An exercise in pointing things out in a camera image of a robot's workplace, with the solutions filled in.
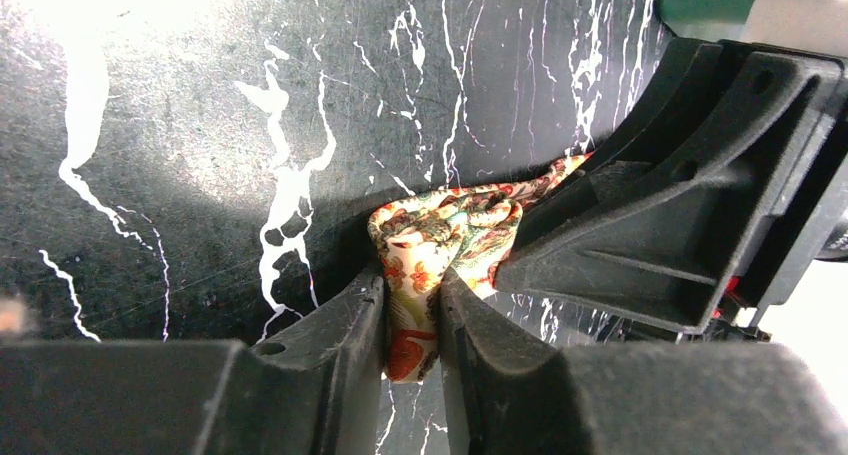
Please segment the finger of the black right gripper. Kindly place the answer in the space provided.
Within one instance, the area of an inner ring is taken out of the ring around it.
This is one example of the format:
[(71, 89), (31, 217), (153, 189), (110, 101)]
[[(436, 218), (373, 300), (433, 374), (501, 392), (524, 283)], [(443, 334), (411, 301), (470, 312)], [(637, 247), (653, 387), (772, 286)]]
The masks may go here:
[(724, 297), (785, 303), (846, 211), (846, 60), (678, 38), (523, 217), (495, 285), (699, 334)]

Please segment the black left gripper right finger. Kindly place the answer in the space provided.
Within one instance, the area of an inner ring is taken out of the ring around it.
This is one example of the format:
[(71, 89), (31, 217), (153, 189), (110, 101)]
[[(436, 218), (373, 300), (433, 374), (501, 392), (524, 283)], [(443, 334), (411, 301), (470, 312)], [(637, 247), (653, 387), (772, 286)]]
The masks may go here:
[(440, 286), (454, 454), (843, 454), (847, 426), (814, 374), (766, 343), (555, 348)]

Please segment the cream flamingo paisley tie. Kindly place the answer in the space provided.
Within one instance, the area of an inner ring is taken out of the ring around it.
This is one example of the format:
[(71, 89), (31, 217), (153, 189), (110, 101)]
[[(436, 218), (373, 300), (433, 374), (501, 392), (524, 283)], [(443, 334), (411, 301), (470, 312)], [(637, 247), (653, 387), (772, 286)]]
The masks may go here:
[(439, 357), (440, 286), (454, 270), (474, 295), (494, 293), (494, 275), (524, 212), (588, 160), (564, 157), (531, 180), (430, 191), (373, 212), (367, 232), (388, 284), (386, 378), (417, 383)]

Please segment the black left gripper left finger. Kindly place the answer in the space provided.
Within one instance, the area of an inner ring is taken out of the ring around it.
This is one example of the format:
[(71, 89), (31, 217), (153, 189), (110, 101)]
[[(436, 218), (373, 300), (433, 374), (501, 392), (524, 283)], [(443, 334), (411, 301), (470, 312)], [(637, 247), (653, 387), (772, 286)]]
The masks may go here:
[(1, 349), (5, 454), (370, 454), (386, 290), (362, 271), (285, 330)]

